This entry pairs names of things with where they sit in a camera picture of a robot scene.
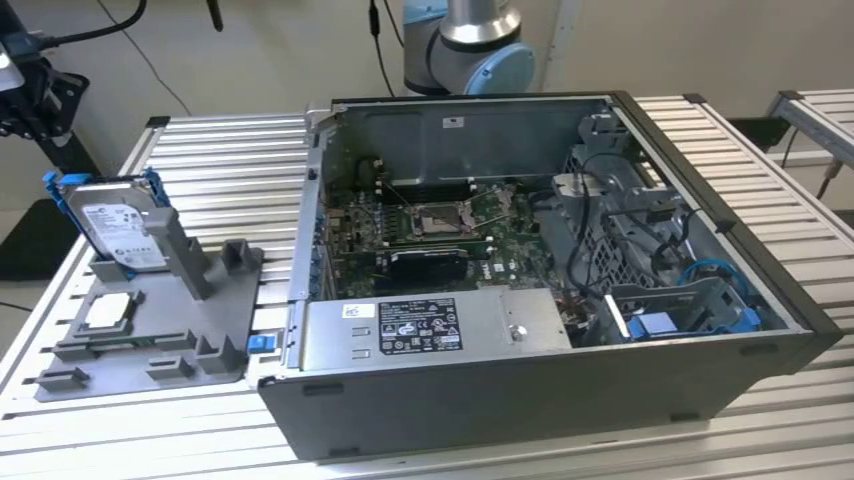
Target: aluminum workbench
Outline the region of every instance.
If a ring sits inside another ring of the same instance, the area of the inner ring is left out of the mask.
[[[760,382],[708,423],[305,463],[249,386],[281,352],[251,358],[247,382],[35,401],[33,379],[53,357],[43,349],[65,336],[93,282],[81,240],[0,364],[0,477],[854,478],[854,231],[708,104],[640,102],[849,334],[801,373]],[[286,323],[304,135],[300,115],[173,119],[146,130],[123,168],[157,167],[206,248],[234,237],[265,248],[257,333]]]
[[[785,118],[839,161],[854,168],[854,90],[780,92],[769,116]]]

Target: cable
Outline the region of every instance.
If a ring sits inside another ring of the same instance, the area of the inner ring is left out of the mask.
[[[789,161],[789,152],[792,152],[792,145],[793,143],[796,143],[796,137],[799,136],[799,132],[801,132],[801,130],[796,130],[795,133],[792,134],[792,137],[789,138],[789,145],[787,145],[787,152],[784,153],[784,161],[780,163],[780,168],[783,168],[784,170],[787,170],[787,162]]]
[[[386,13],[389,14],[389,20],[392,21],[392,26],[396,28],[396,37],[398,37],[398,43],[404,47],[404,39],[401,38],[401,31],[398,30],[398,22],[396,21],[396,16],[392,13],[392,7],[389,6],[389,0],[384,0],[386,4]]]
[[[105,5],[103,0],[95,0],[95,1],[101,5],[102,10],[105,10],[105,13],[110,17],[110,20],[113,20],[113,23],[117,24],[117,25],[121,25],[119,23],[117,23],[117,18],[113,16],[113,13],[110,12],[110,9],[107,8],[107,5]],[[178,96],[178,94],[175,93],[173,88],[170,88],[167,83],[163,81],[163,78],[161,78],[161,74],[158,73],[158,69],[155,68],[155,65],[151,63],[151,60],[149,59],[149,56],[146,55],[146,52],[143,52],[143,49],[141,48],[139,44],[137,43],[137,41],[134,40],[134,38],[131,37],[129,32],[125,30],[125,28],[121,29],[121,31],[125,34],[125,36],[127,37],[127,39],[131,42],[131,44],[134,45],[134,48],[137,48],[137,51],[139,52],[139,54],[143,57],[143,60],[146,60],[146,63],[149,64],[149,68],[151,69],[151,73],[154,73],[155,78],[158,79],[158,82],[161,83],[161,85],[163,85],[163,88],[166,88],[166,91],[170,92],[170,95],[173,95],[173,98],[175,98],[178,103],[181,103],[182,108],[185,109],[185,113],[187,113],[187,116],[193,116],[193,112],[190,111],[190,108],[187,107],[187,104],[185,103],[185,100],[182,100],[182,97]]]
[[[98,0],[98,3],[102,5],[102,8],[106,8],[101,0]],[[49,38],[42,42],[41,50],[59,47],[61,45],[66,45],[69,43],[83,42],[85,40],[93,40],[94,38],[105,37],[107,35],[113,35],[114,33],[123,32],[126,28],[129,28],[131,25],[139,22],[139,19],[143,18],[143,13],[146,13],[147,6],[149,6],[149,0],[139,0],[137,11],[134,12],[134,15],[131,15],[125,22],[119,23],[117,19],[113,18],[113,15],[111,15],[110,19],[113,20],[114,24],[110,27],[93,30],[91,32],[66,35],[65,37]]]
[[[653,265],[654,272],[658,272],[660,261],[665,258],[665,250],[668,250],[668,248],[673,250],[673,253],[677,256],[677,260],[680,260],[680,257],[685,258],[685,256],[682,256],[682,252],[680,251],[680,247],[689,239],[692,218],[694,217],[694,214],[697,214],[697,211],[698,209],[690,210],[688,215],[685,216],[685,219],[682,220],[682,234],[680,235],[677,241],[674,242],[672,239],[664,242],[656,249],[656,252],[653,252],[653,255],[650,256],[650,264]]]
[[[634,244],[645,253],[648,254],[652,253],[652,249],[640,240],[632,237],[626,237],[624,235],[618,235],[616,238],[617,238],[617,241]],[[634,255],[629,255],[629,262],[634,264],[633,266],[636,270],[650,278],[650,280],[653,281],[653,284],[657,287],[665,286],[668,284],[665,280],[662,280],[662,278],[652,270],[646,269],[646,267],[638,262],[638,258]]]
[[[354,172],[353,172],[354,191],[358,190],[360,188],[365,188],[365,186],[362,185],[362,163],[370,161],[372,166],[374,166],[376,165],[374,162],[377,162],[378,160],[380,160],[378,157],[374,157],[370,155],[365,157],[360,157],[357,159]]]
[[[14,308],[15,310],[22,310],[25,312],[33,312],[33,308],[22,307],[21,305],[15,305],[14,303],[0,302],[0,306]]]
[[[823,186],[819,187],[819,193],[816,194],[816,198],[819,198],[820,200],[825,196],[825,192],[828,191],[828,185],[831,185],[831,180],[833,179],[825,178],[825,180],[823,180]]]
[[[218,32],[223,31],[223,11],[219,8],[218,0],[209,0],[209,11],[211,12],[211,21],[214,22],[214,29]]]
[[[602,240],[608,238],[610,238],[609,235],[602,235],[600,238],[597,238],[597,241],[593,243],[593,248],[590,249],[590,262],[588,262],[588,277],[585,279],[585,286],[588,288],[590,288],[594,283],[592,282],[590,277],[593,276],[593,264],[596,263],[597,248],[600,248],[600,243],[602,243]],[[604,278],[605,275],[602,275],[602,272],[600,272],[600,280],[597,280],[597,282],[600,282]]]
[[[386,73],[386,62],[384,62],[384,51],[380,48],[380,37],[374,37],[374,47],[377,48],[377,60],[380,61],[380,71],[384,74],[384,80],[386,81],[386,88],[389,89],[389,95],[396,96],[396,91],[392,89],[392,82],[389,81],[389,74]]]
[[[718,268],[724,268],[728,272],[731,272],[731,275],[733,275],[733,277],[739,281],[740,286],[743,287],[743,297],[748,297],[751,293],[751,288],[748,287],[748,280],[745,280],[745,277],[739,272],[739,270],[736,270],[736,267],[733,267],[733,265],[727,263],[724,260],[718,260],[714,258],[708,258],[705,260],[698,260],[697,262],[694,262],[689,266],[689,268],[686,268],[682,271],[682,275],[680,275],[680,280],[677,280],[677,285],[682,285],[685,283],[685,281],[689,279],[689,275],[692,274],[696,268],[705,267],[705,266],[716,266]]]
[[[389,81],[389,73],[386,72],[384,50],[382,48],[380,48],[380,10],[377,10],[376,0],[372,0],[372,6],[369,7],[369,23],[372,26],[372,36],[374,37],[374,47],[377,48],[377,60],[380,61],[380,71],[384,74],[384,80],[386,81],[386,88],[389,89],[389,95],[394,97],[396,91],[392,89],[392,82]]]
[[[626,157],[624,157],[622,155],[618,155],[616,153],[612,152],[598,152],[594,153],[592,156],[589,156],[584,163],[581,164],[580,168],[578,168],[578,172],[576,172],[580,175],[580,179],[582,182],[582,194],[584,194],[584,200],[582,200],[582,219],[580,221],[580,228],[578,228],[578,234],[576,235],[576,246],[573,247],[573,251],[570,253],[570,259],[566,262],[566,276],[570,279],[570,282],[573,283],[573,285],[576,285],[576,288],[578,288],[578,290],[581,291],[582,295],[592,295],[597,298],[601,299],[602,295],[600,295],[600,293],[594,292],[590,288],[588,288],[588,285],[585,285],[584,283],[581,283],[577,279],[576,279],[576,275],[573,274],[573,267],[576,266],[576,260],[578,259],[578,252],[581,251],[582,245],[585,243],[585,238],[588,237],[588,223],[590,222],[590,189],[588,188],[588,182],[585,181],[585,173],[586,173],[586,169],[588,169],[588,163],[590,162],[590,160],[593,160],[597,157],[601,156],[617,156],[622,159],[625,159],[629,163],[632,163],[632,160],[629,160]]]

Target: hard drive label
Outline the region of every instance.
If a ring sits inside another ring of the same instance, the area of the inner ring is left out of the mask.
[[[113,255],[117,262],[130,268],[166,267],[158,242],[143,227],[139,210],[125,204],[97,204],[86,205],[83,214],[110,249],[105,253]]]

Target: black cable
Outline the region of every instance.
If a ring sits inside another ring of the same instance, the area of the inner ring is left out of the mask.
[[[597,238],[597,241],[593,242],[593,248],[590,249],[590,262],[588,263],[588,277],[585,278],[585,286],[588,288],[590,288],[590,286],[593,285],[593,279],[590,277],[593,276],[593,264],[596,263],[597,248],[600,248],[600,243],[602,243],[602,240],[608,238],[609,235],[602,235],[600,238]],[[602,272],[600,272],[600,277],[600,280],[602,280],[602,277],[605,277]]]
[[[369,23],[372,26],[372,36],[374,37],[374,47],[377,48],[377,60],[380,61],[380,71],[384,74],[384,80],[386,81],[386,88],[389,89],[389,95],[396,96],[396,92],[392,89],[392,82],[389,81],[389,73],[386,73],[386,62],[384,60],[384,50],[380,48],[380,10],[377,10],[377,1],[372,0],[372,6],[369,7]]]
[[[98,0],[98,3],[102,5],[102,8],[106,8],[101,0]],[[45,50],[49,48],[59,47],[61,45],[66,45],[69,43],[83,42],[85,40],[93,40],[94,38],[105,37],[107,35],[113,35],[114,33],[123,32],[126,28],[139,22],[139,19],[143,18],[143,13],[146,13],[147,6],[149,0],[139,0],[139,5],[137,6],[134,15],[131,15],[129,19],[122,23],[119,23],[111,15],[110,18],[114,24],[110,27],[93,30],[91,32],[66,35],[65,37],[49,38],[42,42],[41,49]]]
[[[653,252],[650,248],[640,240],[622,235],[617,235],[616,238],[618,242],[622,241],[622,242],[634,244],[641,250],[644,250],[644,252],[652,255]],[[665,280],[662,280],[658,274],[656,272],[649,271],[646,267],[636,260],[637,258],[634,256],[629,257],[629,261],[634,263],[636,270],[638,270],[644,275],[646,275],[652,279],[657,287],[666,285]]]
[[[211,12],[211,21],[214,22],[214,29],[218,32],[223,31],[223,11],[219,8],[218,0],[209,0],[209,11]]]
[[[102,0],[97,0],[97,2],[101,5],[102,10],[105,10],[105,13],[110,17],[110,20],[113,20],[114,24],[121,25],[119,23],[117,23],[117,18],[113,16],[113,13],[110,12],[110,9],[107,8],[107,5],[105,5],[105,2]],[[151,73],[154,73],[155,78],[158,79],[158,82],[161,83],[161,85],[163,85],[163,88],[166,88],[166,91],[170,92],[170,95],[173,95],[173,98],[175,98],[178,103],[181,103],[182,108],[185,109],[185,113],[187,113],[187,116],[193,116],[193,112],[190,111],[190,108],[187,107],[187,104],[185,103],[185,100],[182,100],[182,97],[178,96],[178,93],[175,93],[173,88],[170,88],[170,86],[167,85],[166,81],[163,81],[163,78],[161,78],[161,74],[158,73],[158,69],[155,68],[154,63],[151,63],[151,60],[149,59],[149,56],[146,55],[146,52],[143,52],[143,49],[141,48],[139,44],[137,43],[137,41],[134,40],[134,38],[131,37],[131,35],[129,34],[129,32],[125,29],[122,29],[122,33],[125,34],[126,38],[131,42],[131,45],[134,45],[134,48],[137,48],[137,51],[139,52],[141,56],[143,57],[143,60],[146,60],[146,63],[149,64],[149,68],[151,69]]]
[[[632,163],[632,160],[629,160],[626,157],[624,157],[622,155],[618,155],[616,153],[612,152],[598,152],[594,153],[592,156],[589,156],[585,161],[582,162],[580,168],[578,168],[578,172],[577,174],[580,175],[580,179],[582,182],[582,195],[584,195],[584,199],[582,199],[582,219],[580,221],[580,229],[578,229],[578,234],[576,235],[576,246],[573,247],[573,251],[570,253],[570,259],[566,262],[566,276],[570,279],[570,282],[573,283],[573,285],[576,286],[576,288],[578,288],[580,292],[582,293],[582,295],[593,295],[597,299],[602,298],[602,295],[600,295],[600,293],[594,292],[588,285],[585,285],[584,283],[581,283],[577,279],[576,279],[576,275],[573,274],[573,266],[576,265],[576,260],[578,259],[578,252],[581,251],[582,245],[585,243],[585,239],[588,238],[588,223],[590,222],[590,189],[588,188],[588,182],[585,181],[585,173],[588,170],[588,163],[590,162],[590,160],[593,160],[597,157],[601,156],[617,156],[622,159],[625,159],[629,163]]]
[[[544,188],[536,192],[529,193],[529,207],[534,208],[534,205],[544,200],[556,196],[556,190],[553,188]]]
[[[664,259],[665,250],[668,250],[668,248],[673,250],[674,255],[677,256],[677,259],[681,257],[682,252],[680,252],[680,247],[685,244],[685,242],[689,239],[692,218],[694,217],[694,214],[697,214],[697,212],[698,212],[697,209],[690,210],[688,215],[685,216],[685,219],[682,220],[682,234],[680,235],[680,238],[677,239],[677,241],[669,240],[668,242],[664,242],[656,249],[656,252],[653,253],[653,255],[650,256],[650,264],[653,266],[654,273],[658,273],[660,260]]]
[[[386,13],[389,14],[389,20],[392,21],[392,26],[396,28],[396,37],[398,37],[398,43],[404,47],[404,39],[401,38],[401,31],[398,30],[398,22],[396,21],[396,16],[392,13],[392,7],[389,6],[389,0],[384,0],[386,4]]]
[[[825,192],[828,191],[828,185],[831,185],[831,180],[833,179],[825,178],[825,180],[823,180],[823,186],[819,187],[819,193],[816,194],[816,198],[819,198],[820,200],[825,196]]]
[[[15,305],[14,303],[0,302],[0,306],[14,308],[15,310],[22,310],[25,312],[33,312],[33,308],[22,307],[21,305]]]
[[[629,220],[632,220],[632,223],[634,223],[636,227],[638,227],[644,231],[644,233],[646,233],[650,237],[653,237],[656,239],[656,241],[658,242],[660,247],[661,247],[661,245],[668,243],[668,241],[662,238],[662,236],[653,229],[653,227],[650,227],[646,223],[644,223],[641,221],[641,219],[638,219],[638,217],[636,217],[634,215],[626,215],[626,217],[629,217]],[[680,256],[681,253],[682,252],[680,252],[680,250],[674,250],[674,254],[677,256]]]
[[[354,191],[360,190],[360,188],[365,188],[365,185],[362,185],[362,163],[364,162],[372,162],[372,166],[374,164],[374,162],[380,160],[377,157],[373,156],[366,156],[366,157],[360,157],[357,159],[356,162],[356,168],[354,168],[354,173],[353,173],[353,186],[354,186]]]
[[[796,143],[796,137],[799,136],[799,132],[801,130],[796,130],[789,138],[789,145],[787,145],[787,152],[784,153],[784,161],[780,163],[780,168],[787,170],[787,162],[789,161],[789,152],[792,152],[792,145]]]

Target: green circuit board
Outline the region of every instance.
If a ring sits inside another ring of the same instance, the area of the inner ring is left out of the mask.
[[[466,202],[382,205],[352,200],[334,209],[328,241],[336,252],[337,297],[465,291],[493,285],[560,290],[554,258],[528,195],[496,184],[480,186],[480,192]],[[465,279],[440,286],[398,286],[386,277],[385,255],[448,249],[469,254]]]

